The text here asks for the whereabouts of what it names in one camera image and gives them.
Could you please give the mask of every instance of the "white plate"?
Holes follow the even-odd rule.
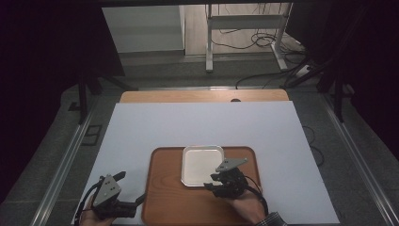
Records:
[[[188,146],[183,150],[182,182],[185,186],[203,186],[214,183],[211,174],[224,159],[223,149],[219,146]]]

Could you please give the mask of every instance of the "wooden tray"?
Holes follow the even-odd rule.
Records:
[[[143,204],[146,225],[250,225],[222,199],[204,187],[188,187],[182,181],[184,148],[158,148],[152,153]],[[248,147],[223,147],[225,157],[244,158],[239,169],[260,183],[256,156]]]

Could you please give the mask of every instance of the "human hand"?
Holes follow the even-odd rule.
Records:
[[[237,199],[224,200],[230,204],[242,218],[254,225],[266,218],[261,201],[258,199],[258,197],[256,197],[255,194],[248,190],[245,190],[245,192]]]
[[[91,203],[93,196],[90,197],[88,203],[86,204],[85,210],[82,212],[82,217],[80,218],[81,226],[110,226],[115,218],[99,219],[97,215],[92,211]]]

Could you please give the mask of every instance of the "aluminum rail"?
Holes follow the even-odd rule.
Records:
[[[333,110],[333,104],[330,101],[327,94],[323,95],[322,102],[325,105],[326,111],[328,115],[331,117],[331,120],[337,129],[338,134],[340,135],[346,149],[349,152],[349,155],[352,158],[353,163],[355,164],[360,177],[363,179],[364,184],[366,184],[370,194],[372,195],[376,206],[378,207],[379,211],[381,212],[382,217],[385,219],[387,225],[390,226],[399,226],[399,219],[393,206],[388,199],[387,195],[385,194],[383,188],[376,180],[373,172],[370,170],[367,162],[363,158],[360,149],[356,145],[356,142],[351,137],[350,133],[348,132],[345,123],[340,122],[340,120],[335,116]]]
[[[82,139],[85,135],[86,130],[88,129],[88,125],[91,121],[93,110],[95,109],[98,103],[98,96],[93,97],[93,101],[89,107],[88,115],[82,124],[76,127],[76,130],[73,134],[72,140],[68,145],[67,151],[62,157],[59,167],[56,170],[56,173],[47,188],[46,193],[44,194],[43,199],[36,211],[35,216],[30,222],[30,226],[44,226],[47,223],[47,219],[50,217],[50,214],[53,210],[53,207],[56,203],[56,198],[58,197],[59,192],[61,191],[62,186],[64,185],[65,179],[67,178],[68,173],[70,172],[71,165],[73,163],[73,159],[76,156],[77,150],[82,142]]]

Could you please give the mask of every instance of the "metal frame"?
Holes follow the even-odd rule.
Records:
[[[282,71],[287,70],[287,64],[281,54],[280,45],[285,26],[287,25],[292,3],[289,3],[282,15],[234,15],[234,16],[212,16],[212,5],[207,5],[208,36],[206,43],[206,72],[211,73],[214,69],[212,30],[218,29],[277,29],[276,41],[272,43],[272,50]]]
[[[38,210],[36,211],[35,216],[29,224],[30,226],[45,225],[47,219],[50,217],[50,214],[56,203],[56,198],[58,197],[58,194],[61,191],[62,186],[64,185],[65,179],[70,172],[70,168],[76,156],[77,150],[79,149],[82,139],[85,136],[85,132],[88,129],[88,125],[91,121],[93,110],[97,105],[98,99],[98,96],[93,97],[93,101],[89,108],[86,119],[81,124],[78,124],[73,134],[72,140],[68,145],[67,151],[62,157],[58,169],[56,170],[56,173],[54,174],[54,177],[49,187],[47,188],[43,199],[41,200]]]
[[[328,94],[324,94],[323,96],[324,98],[322,99],[322,102],[325,105],[326,112],[330,116],[338,134],[343,141],[343,144],[352,158],[353,163],[358,169],[361,179],[363,180],[364,184],[366,184],[366,187],[372,195],[376,206],[381,212],[381,216],[385,219],[387,225],[399,225],[399,218],[396,215],[390,200],[388,199],[379,182],[376,180],[373,172],[367,165],[367,162],[363,158],[360,149],[346,129],[345,123],[340,122],[340,119],[334,114],[333,103],[330,101]]]
[[[198,89],[233,89],[233,87],[208,87],[208,88],[202,87]],[[322,103],[325,106],[326,112],[330,116],[331,121],[333,122],[355,166],[357,167],[359,175],[361,176],[364,184],[366,184],[366,187],[368,188],[370,194],[372,195],[375,204],[378,207],[382,217],[385,219],[387,225],[391,226],[399,225],[399,218],[396,215],[396,212],[393,209],[393,206],[389,201],[387,195],[385,194],[383,188],[376,180],[371,169],[368,167],[367,162],[363,158],[361,151],[359,150],[355,141],[353,140],[348,130],[346,129],[345,124],[343,122],[340,122],[340,120],[334,114],[333,103],[330,101],[327,94],[320,96],[322,99]],[[73,159],[76,156],[79,145],[88,128],[89,122],[93,115],[93,110],[95,109],[98,99],[99,99],[98,96],[94,96],[94,100],[89,108],[87,118],[81,125],[78,125],[73,135],[72,141],[68,146],[67,151],[65,152],[60,162],[60,165],[55,173],[55,176],[51,184],[49,185],[34,218],[30,223],[31,226],[45,225],[48,217],[50,217],[54,204],[56,203],[56,198],[58,197],[58,194],[65,182],[65,179],[71,168]]]

